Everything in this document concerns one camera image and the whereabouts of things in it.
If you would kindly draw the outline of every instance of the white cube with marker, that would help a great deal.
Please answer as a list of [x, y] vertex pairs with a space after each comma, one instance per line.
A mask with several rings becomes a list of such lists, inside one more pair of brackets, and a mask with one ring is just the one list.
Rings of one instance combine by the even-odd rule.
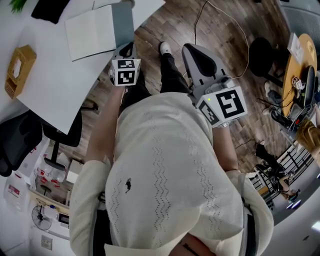
[[114, 86], [134, 86], [140, 73], [141, 59], [114, 59], [109, 75]]
[[200, 98], [196, 108], [202, 112], [213, 128], [248, 113], [240, 86], [205, 94]]

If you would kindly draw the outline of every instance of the hand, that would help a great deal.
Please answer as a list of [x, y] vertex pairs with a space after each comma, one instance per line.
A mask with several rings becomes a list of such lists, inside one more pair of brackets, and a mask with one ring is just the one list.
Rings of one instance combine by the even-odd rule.
[[320, 109], [319, 109], [317, 103], [315, 103], [315, 104], [313, 105], [313, 107], [314, 107], [314, 110], [315, 110], [316, 112], [320, 112]]

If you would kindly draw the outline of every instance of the shoe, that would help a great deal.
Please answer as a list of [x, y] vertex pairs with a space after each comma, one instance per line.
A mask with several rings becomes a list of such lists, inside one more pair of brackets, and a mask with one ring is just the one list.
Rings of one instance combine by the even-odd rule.
[[268, 93], [271, 91], [269, 81], [266, 81], [264, 83], [264, 90], [265, 90], [265, 96], [268, 98]]
[[271, 113], [270, 107], [266, 107], [266, 108], [262, 111], [262, 115], [264, 115], [264, 116], [270, 115], [270, 113]]
[[164, 54], [171, 54], [172, 55], [170, 45], [167, 42], [162, 42], [160, 44], [159, 49], [160, 49], [161, 55], [164, 55]]

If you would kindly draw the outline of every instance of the cable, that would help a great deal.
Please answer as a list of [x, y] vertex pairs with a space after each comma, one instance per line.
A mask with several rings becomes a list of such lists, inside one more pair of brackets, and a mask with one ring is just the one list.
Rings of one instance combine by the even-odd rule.
[[241, 146], [246, 145], [249, 142], [255, 142], [255, 140], [251, 138], [247, 142], [240, 144], [239, 146], [235, 147], [234, 149], [236, 150], [237, 148], [240, 148]]
[[[277, 104], [273, 104], [273, 103], [271, 103], [271, 102], [269, 102], [269, 101], [267, 101], [267, 100], [265, 100], [265, 99], [262, 99], [262, 98], [256, 98], [255, 101], [256, 101], [257, 103], [264, 104], [265, 106], [266, 106], [265, 103], [267, 103], [267, 104], [269, 104], [269, 106], [279, 107], [279, 104], [283, 103], [283, 102], [287, 99], [287, 97], [288, 97], [289, 94], [293, 91], [293, 89], [294, 89], [294, 88], [292, 87], [291, 90], [286, 94], [286, 96], [284, 97], [284, 99], [281, 100], [280, 102], [278, 102]], [[291, 100], [287, 105], [283, 106], [282, 108], [288, 107], [292, 102], [293, 102], [293, 100]]]
[[218, 7], [216, 7], [215, 5], [213, 5], [209, 0], [206, 0], [205, 3], [203, 4], [203, 6], [202, 6], [202, 8], [201, 8], [201, 10], [200, 10], [197, 18], [196, 18], [196, 21], [195, 21], [195, 23], [194, 23], [194, 26], [193, 26], [193, 28], [194, 28], [194, 44], [197, 45], [197, 24], [198, 24], [198, 21], [199, 21], [199, 19], [200, 19], [200, 17], [201, 17], [201, 14], [202, 14], [202, 12], [203, 12], [203, 10], [204, 10], [204, 8], [205, 8], [205, 6], [206, 6], [207, 3], [209, 3], [213, 8], [215, 8], [215, 9], [217, 9], [218, 11], [222, 12], [223, 14], [227, 15], [230, 19], [232, 19], [232, 20], [238, 25], [238, 27], [241, 29], [241, 31], [242, 31], [242, 33], [243, 33], [243, 35], [244, 35], [245, 42], [246, 42], [246, 46], [247, 46], [247, 48], [248, 48], [248, 54], [247, 54], [248, 61], [247, 61], [247, 64], [246, 64], [246, 67], [245, 67], [243, 73], [242, 73], [241, 75], [239, 75], [239, 76], [232, 77], [232, 79], [242, 78], [243, 75], [245, 74], [245, 72], [247, 71], [248, 66], [249, 66], [249, 43], [248, 43], [248, 39], [247, 39], [246, 33], [244, 32], [244, 30], [242, 29], [242, 27], [239, 25], [239, 23], [238, 23], [233, 17], [231, 17], [229, 14], [225, 13], [223, 10], [221, 10], [220, 8], [218, 8]]

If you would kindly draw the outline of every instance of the notebook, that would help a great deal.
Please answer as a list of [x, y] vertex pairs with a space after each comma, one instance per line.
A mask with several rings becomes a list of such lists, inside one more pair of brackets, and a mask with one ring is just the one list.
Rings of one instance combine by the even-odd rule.
[[65, 22], [72, 61], [113, 51], [134, 41], [135, 30], [130, 2], [90, 10]]

